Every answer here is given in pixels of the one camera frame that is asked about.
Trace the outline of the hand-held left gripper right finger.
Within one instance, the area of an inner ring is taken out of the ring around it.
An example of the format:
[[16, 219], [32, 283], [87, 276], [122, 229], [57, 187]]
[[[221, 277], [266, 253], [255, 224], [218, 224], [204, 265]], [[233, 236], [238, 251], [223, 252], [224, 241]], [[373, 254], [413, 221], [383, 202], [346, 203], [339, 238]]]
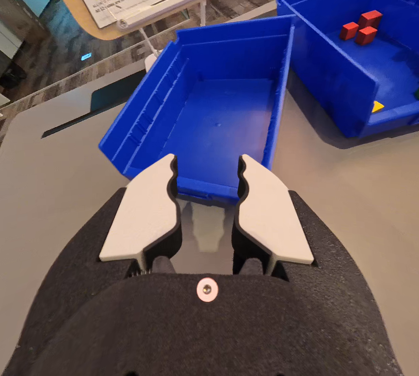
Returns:
[[238, 178], [231, 237], [233, 274], [251, 258], [261, 262], [262, 273], [267, 275], [280, 275], [283, 262], [314, 265], [287, 186], [247, 154], [239, 156]]

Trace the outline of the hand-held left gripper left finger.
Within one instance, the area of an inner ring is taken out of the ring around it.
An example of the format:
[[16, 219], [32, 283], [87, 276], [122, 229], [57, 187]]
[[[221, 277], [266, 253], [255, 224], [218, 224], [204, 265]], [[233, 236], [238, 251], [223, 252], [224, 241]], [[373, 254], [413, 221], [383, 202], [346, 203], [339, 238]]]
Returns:
[[178, 253], [182, 228], [177, 177], [177, 157], [170, 153], [128, 183], [99, 253], [101, 262], [134, 259], [142, 272], [149, 272], [156, 258]]

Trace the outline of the blue plastic bin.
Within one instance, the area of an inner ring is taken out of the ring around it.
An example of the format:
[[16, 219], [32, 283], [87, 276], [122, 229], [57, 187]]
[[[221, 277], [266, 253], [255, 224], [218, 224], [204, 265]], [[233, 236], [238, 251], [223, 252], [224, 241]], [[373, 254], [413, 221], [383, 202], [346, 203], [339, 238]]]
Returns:
[[[276, 0], [295, 15], [291, 66], [347, 138], [418, 128], [418, 0]], [[383, 14], [375, 39], [339, 38], [362, 13]], [[373, 102], [385, 108], [371, 113]]]
[[271, 169], [295, 16], [179, 30], [100, 141], [131, 180], [167, 154], [184, 200], [238, 201], [239, 156]]

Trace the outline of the white board stand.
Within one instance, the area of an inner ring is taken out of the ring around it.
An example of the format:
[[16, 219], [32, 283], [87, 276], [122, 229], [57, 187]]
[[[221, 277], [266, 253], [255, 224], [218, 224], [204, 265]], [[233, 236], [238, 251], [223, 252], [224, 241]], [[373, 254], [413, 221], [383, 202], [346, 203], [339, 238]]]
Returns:
[[[200, 9], [200, 27], [206, 26], [206, 5], [207, 0], [203, 0], [199, 3]], [[139, 28], [139, 32], [141, 33], [144, 41], [146, 42], [147, 46], [149, 47], [151, 54], [148, 55], [144, 60], [145, 70], [148, 73], [151, 69], [152, 65], [156, 62], [157, 58], [161, 54], [161, 50], [157, 50], [154, 48], [153, 44], [151, 43], [149, 37], [144, 31], [144, 28]]]

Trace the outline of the red wooden cube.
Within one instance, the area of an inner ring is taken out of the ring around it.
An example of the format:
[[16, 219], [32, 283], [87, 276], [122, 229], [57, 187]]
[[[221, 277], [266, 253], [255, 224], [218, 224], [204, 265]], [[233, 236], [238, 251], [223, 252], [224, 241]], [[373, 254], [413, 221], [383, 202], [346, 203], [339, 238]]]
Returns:
[[359, 29], [354, 42], [361, 46], [370, 44], [375, 39], [377, 32], [378, 30], [372, 26]]
[[353, 39], [359, 30], [359, 24], [350, 22], [344, 24], [339, 34], [339, 38], [343, 41]]
[[358, 20], [359, 30], [372, 27], [378, 29], [383, 14], [377, 10], [362, 13]]

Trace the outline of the white sheet holder bar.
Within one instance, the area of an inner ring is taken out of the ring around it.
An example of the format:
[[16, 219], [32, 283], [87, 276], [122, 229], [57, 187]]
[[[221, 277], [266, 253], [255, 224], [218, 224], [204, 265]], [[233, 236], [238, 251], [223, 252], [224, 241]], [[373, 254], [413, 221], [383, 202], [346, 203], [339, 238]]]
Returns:
[[162, 0], [150, 6], [139, 7], [131, 12], [126, 12], [117, 19], [116, 27], [119, 31], [125, 32], [129, 28], [137, 27], [149, 22], [151, 19], [162, 16], [178, 7], [185, 7], [194, 0]]

